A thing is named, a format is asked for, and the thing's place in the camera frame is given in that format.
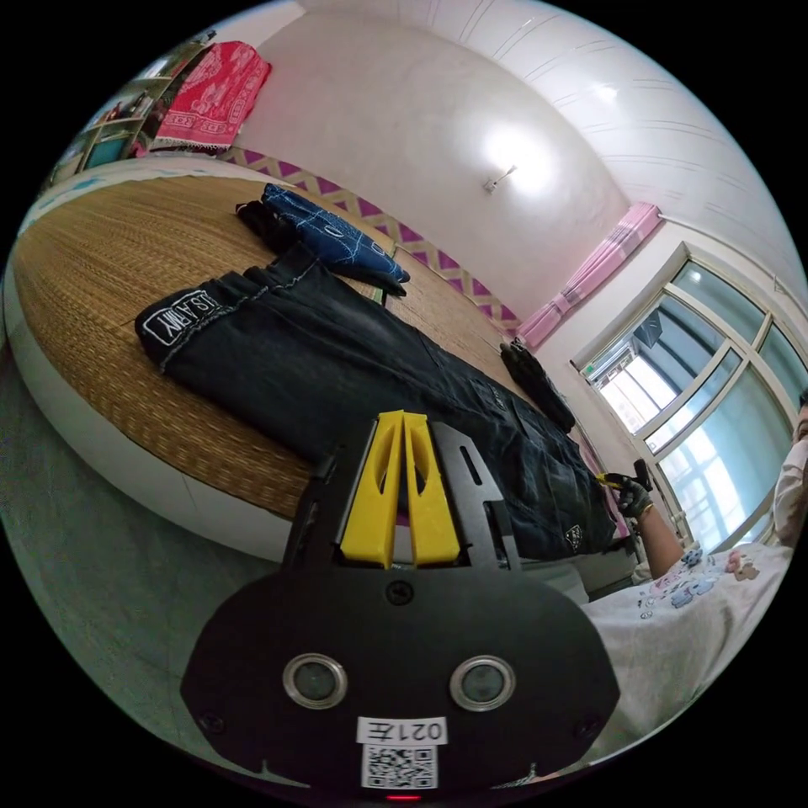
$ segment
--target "window frame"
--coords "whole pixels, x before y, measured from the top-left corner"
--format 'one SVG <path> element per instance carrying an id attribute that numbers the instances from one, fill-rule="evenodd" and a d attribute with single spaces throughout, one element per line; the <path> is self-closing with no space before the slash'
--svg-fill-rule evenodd
<path id="1" fill-rule="evenodd" d="M 724 283 L 743 295 L 763 313 L 763 321 L 751 342 L 744 339 L 729 323 L 715 314 L 708 306 L 693 298 L 688 292 L 673 285 L 673 281 L 688 262 L 697 264 L 705 271 L 712 273 L 720 280 L 724 281 Z M 659 306 L 665 295 L 669 295 L 673 299 L 678 300 L 678 302 L 703 317 L 712 327 L 723 335 L 724 342 L 708 364 L 688 385 L 687 389 L 682 391 L 682 393 L 664 407 L 658 415 L 645 424 L 637 434 L 632 434 L 620 419 L 619 415 L 603 398 L 603 395 L 595 389 L 594 385 L 586 377 L 585 369 L 590 364 L 593 364 L 601 354 L 609 351 L 617 340 L 636 329 L 646 317 Z M 717 407 L 734 388 L 735 384 L 742 378 L 744 372 L 750 367 L 753 368 L 758 378 L 771 392 L 778 408 L 785 415 L 792 429 L 796 427 L 798 416 L 796 402 L 790 400 L 785 388 L 759 353 L 765 339 L 769 333 L 771 333 L 772 327 L 775 326 L 783 333 L 785 339 L 795 351 L 803 365 L 808 368 L 808 349 L 804 348 L 800 341 L 795 338 L 795 334 L 797 333 L 796 329 L 789 321 L 789 318 L 779 309 L 775 300 L 768 295 L 761 295 L 760 289 L 754 289 L 746 279 L 739 277 L 737 271 L 734 271 L 717 257 L 709 255 L 704 250 L 693 248 L 681 242 L 664 263 L 662 271 L 657 274 L 653 282 L 646 287 L 646 293 L 642 296 L 642 299 L 640 299 L 639 305 L 634 306 L 633 311 L 627 311 L 625 316 L 612 323 L 608 329 L 598 335 L 572 360 L 572 365 L 577 369 L 577 373 L 584 384 L 597 397 L 598 401 L 605 406 L 605 409 L 609 411 L 611 417 L 619 424 L 619 427 L 628 437 L 638 456 L 646 462 L 649 473 L 656 483 L 656 487 L 662 496 L 662 500 L 665 502 L 673 523 L 676 525 L 680 535 L 691 543 L 695 541 L 695 537 L 690 531 L 686 514 L 672 486 L 667 482 L 667 478 L 659 467 L 659 464 L 687 440 L 687 438 L 715 412 Z M 658 452 L 654 453 L 651 451 L 646 440 L 675 412 L 678 412 L 678 410 L 690 401 L 695 392 L 707 381 L 710 374 L 719 366 L 720 362 L 729 351 L 735 351 L 741 358 L 741 362 L 719 393 L 714 396 L 710 403 L 687 425 L 687 427 L 680 430 L 679 433 L 677 433 L 673 439 L 669 440 Z M 773 499 L 774 484 L 755 510 L 744 519 L 743 523 L 739 525 L 725 541 L 715 547 L 712 552 L 729 550 L 767 514 L 769 515 L 769 520 L 761 529 L 759 536 L 753 541 L 765 542 L 768 540 L 773 526 L 771 520 Z"/>

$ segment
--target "blue patterned cloth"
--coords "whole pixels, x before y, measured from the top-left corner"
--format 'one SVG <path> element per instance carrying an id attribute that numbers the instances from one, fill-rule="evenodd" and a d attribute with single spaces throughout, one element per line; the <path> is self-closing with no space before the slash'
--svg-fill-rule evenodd
<path id="1" fill-rule="evenodd" d="M 405 284 L 409 273 L 402 269 L 370 236 L 339 216 L 323 210 L 298 194 L 269 183 L 261 201 L 297 230 L 300 240 L 324 264 L 365 267 L 390 275 Z"/>

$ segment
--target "wall lamp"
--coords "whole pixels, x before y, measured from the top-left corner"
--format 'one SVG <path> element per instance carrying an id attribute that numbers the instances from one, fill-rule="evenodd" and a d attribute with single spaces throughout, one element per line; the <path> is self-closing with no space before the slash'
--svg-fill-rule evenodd
<path id="1" fill-rule="evenodd" d="M 489 193 L 493 194 L 494 191 L 497 190 L 497 186 L 505 179 L 505 177 L 510 177 L 514 171 L 516 171 L 517 166 L 511 166 L 499 179 L 489 179 L 485 185 L 482 187 Z"/>

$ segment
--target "qr code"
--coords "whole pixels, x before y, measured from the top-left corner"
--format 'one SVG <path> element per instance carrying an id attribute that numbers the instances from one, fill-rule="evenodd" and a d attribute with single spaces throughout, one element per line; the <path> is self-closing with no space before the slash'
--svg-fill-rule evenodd
<path id="1" fill-rule="evenodd" d="M 437 789 L 438 749 L 365 746 L 363 769 L 366 789 Z"/>

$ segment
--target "purple zigzag wall border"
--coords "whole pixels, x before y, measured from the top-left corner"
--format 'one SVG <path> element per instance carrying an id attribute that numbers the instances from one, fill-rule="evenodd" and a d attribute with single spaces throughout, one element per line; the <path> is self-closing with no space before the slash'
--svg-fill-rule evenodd
<path id="1" fill-rule="evenodd" d="M 474 279 L 454 259 L 435 247 L 412 228 L 407 227 L 382 209 L 362 199 L 324 177 L 317 177 L 300 166 L 267 157 L 259 152 L 232 148 L 220 155 L 220 160 L 237 166 L 268 174 L 275 179 L 317 194 L 332 205 L 338 205 L 351 215 L 366 221 L 376 230 L 400 244 L 410 255 L 425 267 L 432 269 L 447 283 L 471 300 L 474 305 L 507 337 L 516 336 L 520 320 L 503 303 L 492 295 L 480 281 Z"/>

